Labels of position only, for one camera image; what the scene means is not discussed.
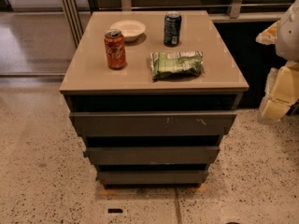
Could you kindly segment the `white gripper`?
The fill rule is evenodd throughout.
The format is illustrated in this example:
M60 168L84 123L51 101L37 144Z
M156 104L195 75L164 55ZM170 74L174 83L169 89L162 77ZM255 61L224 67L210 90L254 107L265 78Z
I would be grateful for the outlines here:
M261 124L274 125L299 100L299 0L291 4L280 21L259 33L256 41L262 45L276 44L277 55L288 60L279 69L270 69L258 111L257 120Z

